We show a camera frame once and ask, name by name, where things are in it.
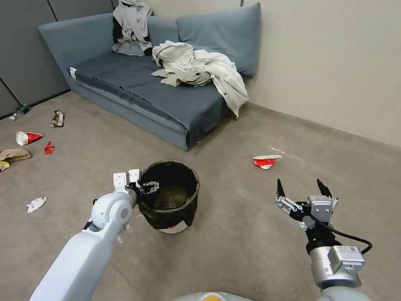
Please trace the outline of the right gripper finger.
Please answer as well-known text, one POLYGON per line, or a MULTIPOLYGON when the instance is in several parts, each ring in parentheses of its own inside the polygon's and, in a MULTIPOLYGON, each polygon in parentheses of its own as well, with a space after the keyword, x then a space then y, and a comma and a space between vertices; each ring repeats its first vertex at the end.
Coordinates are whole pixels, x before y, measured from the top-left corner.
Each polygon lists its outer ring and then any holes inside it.
POLYGON ((287 214, 292 212, 301 212, 301 205, 296 204, 294 201, 286 197, 281 180, 277 179, 275 204, 287 214))
POLYGON ((317 179, 318 188, 323 196, 326 196, 332 204, 337 204, 339 202, 339 198, 333 197, 332 193, 330 192, 329 188, 325 186, 320 179, 317 179))

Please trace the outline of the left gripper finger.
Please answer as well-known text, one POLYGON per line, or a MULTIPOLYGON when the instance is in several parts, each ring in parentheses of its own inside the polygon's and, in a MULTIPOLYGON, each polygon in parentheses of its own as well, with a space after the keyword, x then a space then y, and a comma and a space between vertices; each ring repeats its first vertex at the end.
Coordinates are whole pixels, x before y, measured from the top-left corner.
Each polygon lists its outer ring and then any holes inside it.
POLYGON ((159 190, 160 184, 157 181, 150 181, 142 183, 140 185, 140 191, 142 194, 152 194, 159 190))

